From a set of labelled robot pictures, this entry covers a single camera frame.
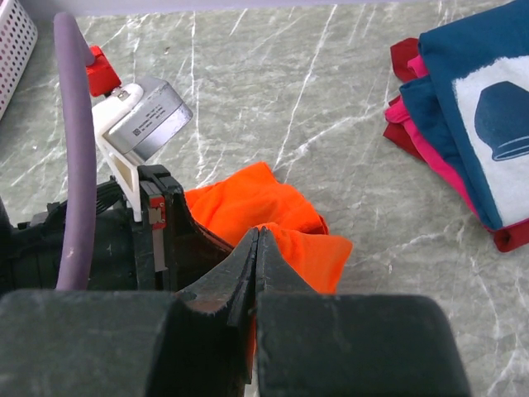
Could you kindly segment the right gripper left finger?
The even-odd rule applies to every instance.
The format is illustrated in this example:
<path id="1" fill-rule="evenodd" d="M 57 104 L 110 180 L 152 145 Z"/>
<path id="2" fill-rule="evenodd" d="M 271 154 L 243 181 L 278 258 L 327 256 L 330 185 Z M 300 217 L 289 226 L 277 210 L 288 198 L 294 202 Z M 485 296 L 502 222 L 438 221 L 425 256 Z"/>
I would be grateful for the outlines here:
<path id="1" fill-rule="evenodd" d="M 177 358 L 185 369 L 251 382 L 258 237 L 255 229 L 247 232 L 224 261 L 180 291 L 186 314 Z"/>

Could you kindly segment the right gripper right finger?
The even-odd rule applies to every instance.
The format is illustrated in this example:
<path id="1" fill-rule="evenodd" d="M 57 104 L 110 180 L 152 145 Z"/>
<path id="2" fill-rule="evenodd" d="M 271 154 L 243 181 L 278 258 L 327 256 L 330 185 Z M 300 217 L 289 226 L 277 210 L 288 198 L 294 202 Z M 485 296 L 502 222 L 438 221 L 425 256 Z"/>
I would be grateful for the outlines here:
<path id="1" fill-rule="evenodd" d="M 260 331 L 285 323 L 314 326 L 316 320 L 310 310 L 317 303 L 317 292 L 287 263 L 267 228 L 259 232 L 255 283 L 256 322 Z"/>

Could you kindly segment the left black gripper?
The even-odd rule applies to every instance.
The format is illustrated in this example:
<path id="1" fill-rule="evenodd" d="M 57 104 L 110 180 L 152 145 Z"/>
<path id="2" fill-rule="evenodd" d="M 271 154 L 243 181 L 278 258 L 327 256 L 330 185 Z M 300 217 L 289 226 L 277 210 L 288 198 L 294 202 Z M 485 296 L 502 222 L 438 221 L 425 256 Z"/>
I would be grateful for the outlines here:
<path id="1" fill-rule="evenodd" d="M 162 165 L 139 168 L 136 222 L 114 178 L 98 185 L 88 288 L 178 291 L 223 261 L 232 246 L 196 222 L 181 184 Z M 66 202 L 13 226 L 1 212 L 1 290 L 52 289 L 58 279 Z"/>

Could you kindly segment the orange t shirt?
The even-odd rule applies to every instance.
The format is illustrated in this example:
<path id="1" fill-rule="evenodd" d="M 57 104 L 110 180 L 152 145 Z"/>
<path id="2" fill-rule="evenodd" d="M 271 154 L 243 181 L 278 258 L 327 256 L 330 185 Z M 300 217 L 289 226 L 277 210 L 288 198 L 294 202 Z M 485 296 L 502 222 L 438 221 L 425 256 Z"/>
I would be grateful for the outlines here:
<path id="1" fill-rule="evenodd" d="M 286 262 L 317 292 L 334 294 L 353 250 L 331 235 L 326 220 L 293 186 L 257 162 L 215 184 L 185 192 L 195 221 L 232 246 L 252 228 L 265 227 Z"/>

